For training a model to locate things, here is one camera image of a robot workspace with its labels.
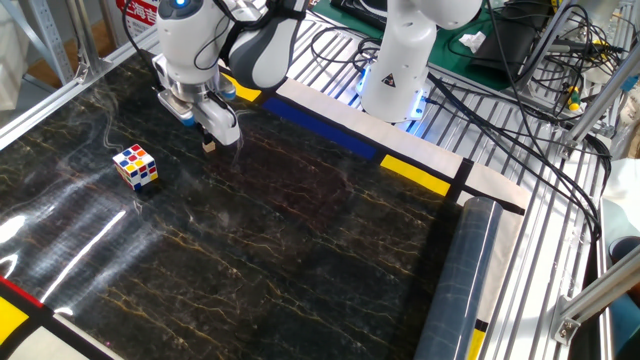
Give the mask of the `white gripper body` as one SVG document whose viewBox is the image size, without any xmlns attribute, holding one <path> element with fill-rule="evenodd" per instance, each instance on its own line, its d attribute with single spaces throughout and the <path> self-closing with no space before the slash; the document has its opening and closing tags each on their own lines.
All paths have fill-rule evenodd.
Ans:
<svg viewBox="0 0 640 360">
<path fill-rule="evenodd" d="M 213 67 L 212 76 L 204 82 L 185 84 L 169 72 L 163 54 L 155 56 L 153 65 L 164 89 L 157 95 L 160 103 L 183 125 L 201 124 L 212 135 L 212 141 L 229 146 L 240 138 L 240 127 L 234 110 L 221 91 L 220 71 Z"/>
</svg>

